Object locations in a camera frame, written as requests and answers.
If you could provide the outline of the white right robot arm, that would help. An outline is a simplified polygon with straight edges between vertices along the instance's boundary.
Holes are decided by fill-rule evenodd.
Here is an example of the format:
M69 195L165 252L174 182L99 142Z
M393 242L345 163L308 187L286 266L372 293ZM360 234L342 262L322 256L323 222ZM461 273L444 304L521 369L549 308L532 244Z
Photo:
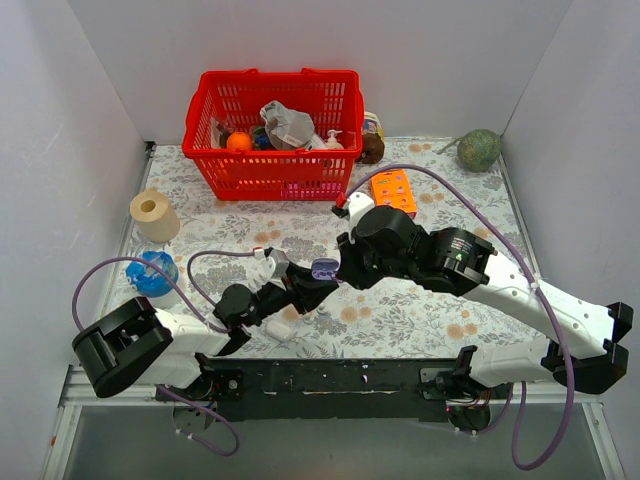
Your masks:
M629 353L619 342L631 329L631 307L591 304L528 278L491 243L466 230L427 232L406 213L382 206L351 223L337 243L339 261L287 270L285 283L306 311L340 284L366 290L397 278L487 305L539 332L530 342L462 348L451 369L427 380L432 396L471 398L506 383L537 380L601 394L627 372Z

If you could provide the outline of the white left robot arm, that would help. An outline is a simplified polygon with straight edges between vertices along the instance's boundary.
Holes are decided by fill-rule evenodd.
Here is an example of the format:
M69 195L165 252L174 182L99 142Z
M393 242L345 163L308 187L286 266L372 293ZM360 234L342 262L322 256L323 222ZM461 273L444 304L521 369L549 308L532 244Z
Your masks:
M337 288L335 281L312 277L287 289L268 283L256 292L234 284L223 291L212 326L136 297L81 331L72 349L99 398L113 397L134 384L161 384L200 400L213 386L201 356L229 355L250 339L247 327L288 305L313 310Z

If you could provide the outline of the lavender earbud charging case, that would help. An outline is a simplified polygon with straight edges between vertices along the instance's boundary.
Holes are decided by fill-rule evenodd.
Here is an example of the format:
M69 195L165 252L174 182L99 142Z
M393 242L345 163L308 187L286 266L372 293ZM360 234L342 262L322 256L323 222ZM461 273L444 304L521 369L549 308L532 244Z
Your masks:
M319 258L311 264L311 274L315 280L335 281L340 263L331 258Z

